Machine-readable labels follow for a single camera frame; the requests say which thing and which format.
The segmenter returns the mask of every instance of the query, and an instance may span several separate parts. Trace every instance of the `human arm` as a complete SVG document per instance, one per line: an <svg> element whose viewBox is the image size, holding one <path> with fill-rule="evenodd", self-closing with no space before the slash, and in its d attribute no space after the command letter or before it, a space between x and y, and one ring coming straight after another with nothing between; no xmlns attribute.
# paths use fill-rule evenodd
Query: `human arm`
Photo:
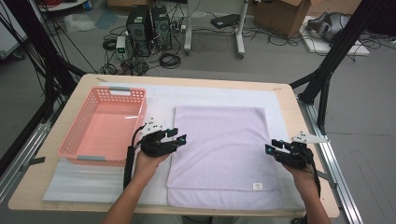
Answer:
<svg viewBox="0 0 396 224"><path fill-rule="evenodd" d="M310 224L331 223L318 196L313 175L308 170L298 170L283 165L294 177L294 184L303 199L306 216Z"/></svg>
<svg viewBox="0 0 396 224"><path fill-rule="evenodd" d="M125 188L120 197L114 202L108 210L102 224L107 223L130 223L134 209L139 201L143 189L154 176L157 167L169 155L161 157L149 157L140 151L136 156L134 176L131 182Z"/></svg>

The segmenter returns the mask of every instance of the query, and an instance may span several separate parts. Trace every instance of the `person's left hand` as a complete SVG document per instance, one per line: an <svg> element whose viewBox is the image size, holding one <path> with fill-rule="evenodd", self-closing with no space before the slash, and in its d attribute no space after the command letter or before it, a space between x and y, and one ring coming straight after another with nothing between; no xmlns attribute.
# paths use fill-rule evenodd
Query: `person's left hand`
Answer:
<svg viewBox="0 0 396 224"><path fill-rule="evenodd" d="M145 187L154 176L157 167L162 161L166 160L169 155L170 154L161 157L149 157L143 151L139 151L136 156L136 165L132 180Z"/></svg>

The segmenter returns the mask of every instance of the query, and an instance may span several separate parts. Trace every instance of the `towel label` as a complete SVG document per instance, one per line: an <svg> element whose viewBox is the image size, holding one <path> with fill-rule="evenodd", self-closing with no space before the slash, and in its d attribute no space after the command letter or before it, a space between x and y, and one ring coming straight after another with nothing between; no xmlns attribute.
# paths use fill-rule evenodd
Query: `towel label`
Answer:
<svg viewBox="0 0 396 224"><path fill-rule="evenodd" d="M262 183L253 183L253 189L254 190L262 189Z"/></svg>

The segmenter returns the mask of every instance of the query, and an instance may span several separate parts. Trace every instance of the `computer tower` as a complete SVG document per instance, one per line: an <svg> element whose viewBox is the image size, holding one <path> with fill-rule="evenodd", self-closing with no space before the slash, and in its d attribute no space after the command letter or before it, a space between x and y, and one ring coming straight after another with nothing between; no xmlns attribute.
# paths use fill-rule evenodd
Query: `computer tower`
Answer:
<svg viewBox="0 0 396 224"><path fill-rule="evenodd" d="M148 57L149 43L153 38L149 6L133 5L126 21L134 56Z"/></svg>
<svg viewBox="0 0 396 224"><path fill-rule="evenodd" d="M152 23L154 26L154 38L157 49L171 49L171 29L170 20L165 6L151 8Z"/></svg>

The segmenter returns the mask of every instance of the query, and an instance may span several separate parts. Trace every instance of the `purple cloth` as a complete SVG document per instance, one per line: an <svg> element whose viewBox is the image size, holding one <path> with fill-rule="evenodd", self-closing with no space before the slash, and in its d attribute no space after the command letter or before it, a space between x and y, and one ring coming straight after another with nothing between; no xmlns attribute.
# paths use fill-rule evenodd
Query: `purple cloth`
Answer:
<svg viewBox="0 0 396 224"><path fill-rule="evenodd" d="M264 108L177 106L175 127L187 145L172 154L173 206L268 210L281 206Z"/></svg>

